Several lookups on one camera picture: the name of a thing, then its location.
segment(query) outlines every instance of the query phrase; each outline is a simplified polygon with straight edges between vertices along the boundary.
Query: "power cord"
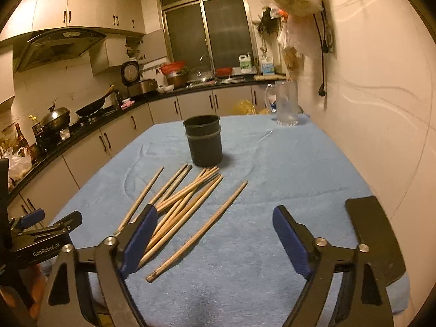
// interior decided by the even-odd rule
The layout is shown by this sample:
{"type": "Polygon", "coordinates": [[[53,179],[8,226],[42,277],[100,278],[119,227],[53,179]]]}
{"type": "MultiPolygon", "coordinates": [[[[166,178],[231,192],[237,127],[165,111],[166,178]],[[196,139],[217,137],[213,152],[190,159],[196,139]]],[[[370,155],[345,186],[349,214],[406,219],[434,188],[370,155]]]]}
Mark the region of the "power cord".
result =
{"type": "Polygon", "coordinates": [[[321,17],[323,20],[323,25],[324,25],[324,41],[323,38],[321,37],[321,32],[320,32],[320,27],[318,26],[318,21],[317,21],[317,17],[315,16],[315,14],[313,15],[313,19],[315,20],[315,25],[317,26],[317,31],[318,31],[318,36],[320,38],[320,44],[321,44],[321,63],[322,63],[322,68],[323,68],[323,83],[320,86],[320,89],[318,90],[318,94],[321,97],[325,97],[327,92],[325,90],[325,72],[324,72],[324,46],[327,47],[327,53],[328,53],[328,46],[326,43],[326,26],[325,26],[325,21],[324,21],[324,16],[321,13],[321,17]]]}

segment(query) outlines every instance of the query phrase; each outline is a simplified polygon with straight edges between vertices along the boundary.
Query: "frying pan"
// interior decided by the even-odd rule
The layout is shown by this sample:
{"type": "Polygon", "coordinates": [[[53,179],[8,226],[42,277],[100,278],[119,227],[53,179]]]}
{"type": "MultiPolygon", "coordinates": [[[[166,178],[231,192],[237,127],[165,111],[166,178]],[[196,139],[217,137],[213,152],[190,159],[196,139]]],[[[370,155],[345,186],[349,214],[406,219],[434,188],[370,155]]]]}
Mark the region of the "frying pan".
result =
{"type": "Polygon", "coordinates": [[[114,88],[115,86],[111,85],[111,87],[107,90],[106,94],[103,97],[84,106],[83,108],[80,108],[78,111],[76,111],[76,114],[79,117],[86,117],[97,112],[101,107],[103,107],[103,104],[105,103],[105,99],[111,95],[114,88]]]}

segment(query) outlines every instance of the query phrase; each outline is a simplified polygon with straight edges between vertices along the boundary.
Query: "blue towel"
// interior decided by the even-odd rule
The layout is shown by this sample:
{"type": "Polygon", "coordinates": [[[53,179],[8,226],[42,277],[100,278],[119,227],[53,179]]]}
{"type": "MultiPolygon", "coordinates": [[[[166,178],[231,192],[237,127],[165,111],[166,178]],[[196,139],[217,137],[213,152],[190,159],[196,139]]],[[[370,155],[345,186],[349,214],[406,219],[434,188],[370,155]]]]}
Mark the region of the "blue towel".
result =
{"type": "MultiPolygon", "coordinates": [[[[221,118],[223,181],[159,254],[126,283],[145,321],[164,326],[282,326],[305,279],[296,274],[272,224],[284,205],[314,237],[355,248],[344,208],[348,198],[371,192],[346,156],[307,116],[295,127],[272,116],[221,118]],[[178,250],[229,198],[249,184],[222,218],[154,283],[144,279],[178,250]]],[[[112,235],[154,173],[165,170],[143,206],[186,162],[189,148],[181,122],[154,125],[106,164],[67,203],[55,220],[79,210],[72,232],[77,248],[112,235]]],[[[194,168],[186,186],[200,172],[194,168]]],[[[98,282],[92,276],[95,295],[98,282]]],[[[327,326],[340,286],[335,274],[319,326],[327,326]]],[[[409,280],[388,287],[394,313],[407,307],[409,280]]]]}

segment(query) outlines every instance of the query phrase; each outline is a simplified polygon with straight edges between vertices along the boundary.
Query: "glass pitcher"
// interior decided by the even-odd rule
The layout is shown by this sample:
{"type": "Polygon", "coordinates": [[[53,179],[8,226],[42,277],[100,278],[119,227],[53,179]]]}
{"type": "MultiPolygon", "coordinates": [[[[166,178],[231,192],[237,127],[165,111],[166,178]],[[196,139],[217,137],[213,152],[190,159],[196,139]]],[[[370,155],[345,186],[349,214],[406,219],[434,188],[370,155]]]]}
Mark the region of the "glass pitcher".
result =
{"type": "Polygon", "coordinates": [[[295,81],[276,81],[268,84],[265,90],[265,105],[277,117],[277,122],[282,125],[298,124],[298,92],[295,81]],[[270,95],[275,94],[275,102],[270,95]]]}

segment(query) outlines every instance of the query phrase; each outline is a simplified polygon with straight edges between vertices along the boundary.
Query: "pile of chopsticks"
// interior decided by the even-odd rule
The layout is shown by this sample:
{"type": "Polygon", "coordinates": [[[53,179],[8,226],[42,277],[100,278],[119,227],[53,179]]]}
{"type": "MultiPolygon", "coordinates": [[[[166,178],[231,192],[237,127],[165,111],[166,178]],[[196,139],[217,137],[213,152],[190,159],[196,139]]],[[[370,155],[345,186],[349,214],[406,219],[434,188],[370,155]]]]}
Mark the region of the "pile of chopsticks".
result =
{"type": "MultiPolygon", "coordinates": [[[[156,193],[151,199],[149,204],[154,205],[158,214],[165,215],[161,218],[152,238],[145,249],[144,255],[138,265],[138,269],[143,267],[154,254],[162,248],[173,235],[189,220],[189,218],[197,211],[197,209],[204,203],[213,190],[222,181],[223,176],[218,173],[217,166],[209,169],[204,169],[200,174],[182,190],[176,192],[179,184],[183,181],[189,171],[192,169],[191,165],[184,164],[173,177],[156,193]]],[[[150,191],[153,184],[158,179],[159,175],[164,170],[161,167],[154,175],[151,181],[146,185],[138,199],[134,202],[131,209],[119,225],[114,236],[117,236],[120,231],[131,221],[134,213],[139,205],[144,200],[147,193],[150,191]]],[[[195,244],[213,224],[222,216],[227,208],[232,205],[233,201],[238,197],[242,190],[246,187],[248,182],[244,182],[239,188],[230,196],[230,198],[215,212],[215,214],[200,228],[195,235],[193,235],[176,253],[174,253],[164,264],[158,269],[147,276],[147,281],[152,283],[158,276],[165,272],[175,261],[177,261],[193,244],[195,244]]]]}

